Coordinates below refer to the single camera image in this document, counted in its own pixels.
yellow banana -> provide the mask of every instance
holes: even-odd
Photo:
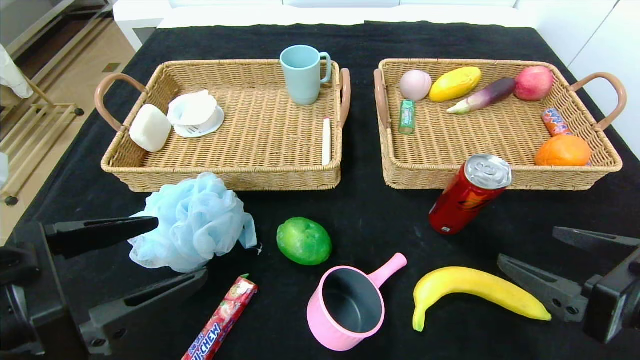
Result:
[[[427,309],[451,293],[476,295],[516,314],[535,320],[551,320],[551,314],[545,306],[518,286],[486,272],[450,266],[428,273],[415,285],[413,329],[422,331]]]

pink handle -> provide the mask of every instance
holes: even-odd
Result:
[[[382,265],[375,272],[369,274],[369,278],[377,288],[380,288],[391,275],[395,274],[396,271],[402,269],[405,265],[406,258],[404,255],[396,252],[391,260],[387,261],[386,264]]]

black fabric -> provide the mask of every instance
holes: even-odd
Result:
[[[357,26],[251,26],[159,29],[124,70],[146,83],[169,60],[277,58],[292,44],[327,51],[351,70],[353,97],[344,130],[342,182],[321,192],[241,192],[255,219],[261,255],[240,246],[213,259],[208,283],[181,304],[129,329],[131,351],[119,359],[178,359],[196,338],[238,275],[251,273],[260,290],[216,359],[637,359],[640,334],[625,332],[603,346],[576,323],[530,320],[471,295],[448,295],[428,310],[424,332],[412,330],[413,287],[442,266],[468,266],[498,276],[503,252],[550,272],[584,282],[611,265],[551,238],[554,225],[639,236],[640,164],[620,137],[606,131],[624,161],[583,192],[507,191],[456,236],[436,234],[427,212],[441,191],[398,191],[382,178],[373,70],[384,58],[539,60],[553,63],[575,81],[533,29],[468,24]],[[107,107],[124,119],[139,94],[117,83]],[[597,120],[602,114],[581,91]],[[114,131],[93,112],[47,184],[21,220],[61,222],[131,215],[148,194],[132,193],[100,169]],[[318,266],[300,266],[277,249],[278,225],[311,218],[327,229],[334,250]],[[128,257],[131,247],[58,261],[68,301],[80,321],[92,306],[137,287],[174,276],[147,270]],[[381,288],[386,316],[380,331],[346,353],[323,348],[307,327],[307,301],[322,274],[336,265],[372,272],[395,252],[408,265]]]

woven basket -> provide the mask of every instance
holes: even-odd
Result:
[[[321,64],[324,74],[326,63]],[[212,172],[233,190],[326,190],[340,182],[342,127],[349,112],[349,70],[323,84],[318,100],[307,106],[291,101],[278,60],[170,61],[156,69],[147,86],[123,74],[106,77],[96,89],[96,108],[118,132],[102,158],[102,169],[134,192]],[[120,125],[104,108],[109,86],[123,79],[142,94]],[[147,152],[129,136],[144,104],[166,113],[180,95],[207,89],[225,112],[223,125],[198,138],[171,131],[164,147]],[[323,119],[331,119],[331,162],[322,165]]]
[[[415,103],[415,132],[398,132],[403,96],[399,81],[413,69],[428,72],[436,80],[451,70],[476,66],[482,78],[476,91],[500,78],[515,78],[530,66],[544,66],[554,75],[554,85],[542,101],[521,101],[511,96],[487,108],[464,115],[446,110],[461,99]],[[594,78],[605,78],[618,93],[618,107],[596,123],[575,94]],[[613,75],[599,72],[569,85],[557,68],[548,63],[507,60],[387,59],[374,72],[376,103],[385,182],[396,189],[442,189],[469,156],[490,153],[506,160],[513,170],[509,189],[586,190],[610,172],[622,168],[622,160],[604,135],[606,128],[626,105],[626,94]],[[575,135],[592,150],[590,167],[536,166],[534,157],[549,138],[540,116],[555,107]]]

wheel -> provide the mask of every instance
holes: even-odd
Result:
[[[18,198],[17,198],[17,197],[15,197],[15,196],[7,196],[7,197],[4,199],[4,203],[5,203],[7,206],[14,206],[14,205],[16,205],[16,204],[18,203]]]

